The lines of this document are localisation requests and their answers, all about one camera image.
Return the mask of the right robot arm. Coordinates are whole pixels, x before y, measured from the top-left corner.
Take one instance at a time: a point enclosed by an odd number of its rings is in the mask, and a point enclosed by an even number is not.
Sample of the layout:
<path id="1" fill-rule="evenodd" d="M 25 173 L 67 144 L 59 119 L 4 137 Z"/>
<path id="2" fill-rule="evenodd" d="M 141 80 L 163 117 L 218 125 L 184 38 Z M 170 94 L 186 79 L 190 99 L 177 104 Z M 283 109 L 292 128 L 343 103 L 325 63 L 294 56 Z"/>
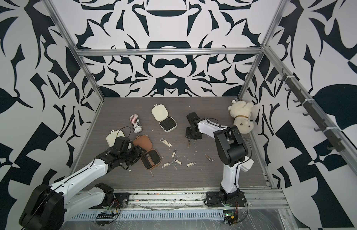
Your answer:
<path id="1" fill-rule="evenodd" d="M 254 164 L 248 156 L 245 139 L 235 125 L 224 126 L 210 119 L 201 119 L 195 112 L 186 118 L 190 124 L 186 128 L 187 139 L 200 140 L 204 134 L 215 140 L 218 156 L 224 165 L 219 196 L 223 203 L 235 199 L 240 194 L 240 171 L 247 172 Z"/>

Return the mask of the brown nail clipper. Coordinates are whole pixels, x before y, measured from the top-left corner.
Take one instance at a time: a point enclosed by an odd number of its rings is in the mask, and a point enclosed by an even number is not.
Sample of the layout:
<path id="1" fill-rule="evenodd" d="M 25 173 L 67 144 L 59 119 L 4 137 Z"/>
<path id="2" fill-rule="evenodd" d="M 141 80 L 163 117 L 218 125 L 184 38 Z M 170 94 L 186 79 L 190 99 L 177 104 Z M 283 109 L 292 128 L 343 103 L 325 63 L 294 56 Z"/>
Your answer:
<path id="1" fill-rule="evenodd" d="M 149 168 L 152 168 L 155 165 L 154 161 L 152 160 L 152 158 L 149 154 L 146 155 L 146 158 L 147 158 L 147 161 L 149 162 Z"/>

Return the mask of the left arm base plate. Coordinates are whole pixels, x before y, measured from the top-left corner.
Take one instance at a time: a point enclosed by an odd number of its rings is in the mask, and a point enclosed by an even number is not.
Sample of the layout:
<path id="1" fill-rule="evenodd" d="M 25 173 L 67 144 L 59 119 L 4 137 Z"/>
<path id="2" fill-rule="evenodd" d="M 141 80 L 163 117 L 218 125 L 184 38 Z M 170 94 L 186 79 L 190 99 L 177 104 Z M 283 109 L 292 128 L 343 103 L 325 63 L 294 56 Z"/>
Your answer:
<path id="1" fill-rule="evenodd" d="M 107 206 L 112 209 L 120 209 L 129 203 L 130 193 L 119 192 L 107 196 Z"/>

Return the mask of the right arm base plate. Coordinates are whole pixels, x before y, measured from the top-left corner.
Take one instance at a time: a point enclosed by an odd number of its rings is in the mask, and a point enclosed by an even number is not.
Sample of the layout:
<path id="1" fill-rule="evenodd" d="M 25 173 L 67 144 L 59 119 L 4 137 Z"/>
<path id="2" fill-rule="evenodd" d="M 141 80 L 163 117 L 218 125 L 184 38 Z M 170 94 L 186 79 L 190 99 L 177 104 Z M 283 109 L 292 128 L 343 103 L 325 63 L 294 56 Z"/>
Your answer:
<path id="1" fill-rule="evenodd" d="M 204 204 L 210 208 L 215 207 L 245 207 L 247 204 L 246 198 L 242 191 L 235 191 L 233 193 L 207 192 Z"/>

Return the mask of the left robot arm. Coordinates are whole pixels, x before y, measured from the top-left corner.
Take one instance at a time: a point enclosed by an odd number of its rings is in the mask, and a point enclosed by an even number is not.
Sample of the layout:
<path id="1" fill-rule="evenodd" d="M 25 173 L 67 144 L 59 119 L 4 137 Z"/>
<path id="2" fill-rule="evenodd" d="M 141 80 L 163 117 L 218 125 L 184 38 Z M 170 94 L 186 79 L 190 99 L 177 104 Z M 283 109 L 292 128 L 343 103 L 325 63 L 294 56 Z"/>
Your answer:
<path id="1" fill-rule="evenodd" d="M 112 147 L 96 156 L 87 166 L 51 185 L 36 187 L 19 219 L 24 230 L 58 230 L 77 214 L 96 206 L 109 206 L 115 200 L 114 189 L 99 183 L 89 191 L 80 191 L 116 167 L 127 170 L 143 154 L 142 147 L 127 137 L 117 137 Z"/>

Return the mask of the brown nail kit case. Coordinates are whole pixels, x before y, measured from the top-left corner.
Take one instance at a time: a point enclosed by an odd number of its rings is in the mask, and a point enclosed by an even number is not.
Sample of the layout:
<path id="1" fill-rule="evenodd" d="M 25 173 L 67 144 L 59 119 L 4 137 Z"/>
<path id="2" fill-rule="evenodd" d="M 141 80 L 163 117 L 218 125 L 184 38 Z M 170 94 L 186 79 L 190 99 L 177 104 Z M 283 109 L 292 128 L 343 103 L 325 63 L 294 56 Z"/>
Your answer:
<path id="1" fill-rule="evenodd" d="M 150 141 L 147 135 L 137 136 L 133 141 L 135 146 L 139 146 L 144 150 L 141 156 L 141 162 L 144 165 L 145 169 L 152 170 L 161 164 L 161 156 L 158 151 L 153 148 L 153 144 Z M 146 155 L 149 154 L 154 161 L 155 165 L 152 168 L 149 168 L 149 162 L 147 161 Z"/>

